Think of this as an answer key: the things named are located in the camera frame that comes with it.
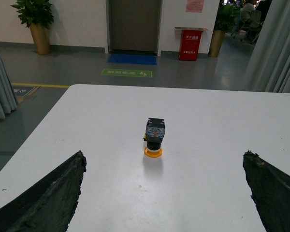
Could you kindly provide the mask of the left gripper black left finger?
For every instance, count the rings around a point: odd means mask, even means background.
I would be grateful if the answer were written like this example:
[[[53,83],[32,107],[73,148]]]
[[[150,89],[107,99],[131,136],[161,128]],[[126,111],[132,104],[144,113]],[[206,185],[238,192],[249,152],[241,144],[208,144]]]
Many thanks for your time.
[[[65,232],[75,214],[87,160],[81,151],[0,208],[0,232]]]

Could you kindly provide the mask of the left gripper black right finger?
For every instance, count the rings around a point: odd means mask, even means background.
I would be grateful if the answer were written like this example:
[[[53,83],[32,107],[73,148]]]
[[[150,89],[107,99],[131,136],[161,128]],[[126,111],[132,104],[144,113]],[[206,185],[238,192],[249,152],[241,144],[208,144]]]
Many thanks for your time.
[[[290,232],[290,176],[250,150],[243,155],[246,181],[267,232]]]

